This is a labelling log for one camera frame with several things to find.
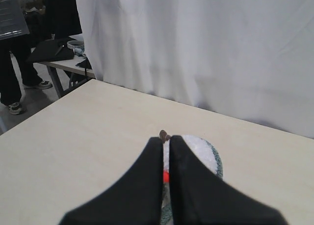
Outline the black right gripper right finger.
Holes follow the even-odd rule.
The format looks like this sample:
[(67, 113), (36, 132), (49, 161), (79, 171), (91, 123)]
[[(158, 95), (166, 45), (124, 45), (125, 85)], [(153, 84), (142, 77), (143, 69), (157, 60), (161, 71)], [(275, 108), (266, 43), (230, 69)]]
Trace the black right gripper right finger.
[(285, 225), (284, 216), (210, 171), (183, 137), (170, 139), (170, 196), (176, 225)]

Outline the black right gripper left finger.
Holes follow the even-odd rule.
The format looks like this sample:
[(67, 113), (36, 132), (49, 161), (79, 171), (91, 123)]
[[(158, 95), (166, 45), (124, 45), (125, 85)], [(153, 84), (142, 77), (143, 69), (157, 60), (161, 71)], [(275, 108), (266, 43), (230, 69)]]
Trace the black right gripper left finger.
[(111, 187), (67, 212), (62, 225), (158, 225), (163, 191), (163, 148), (152, 137), (128, 171)]

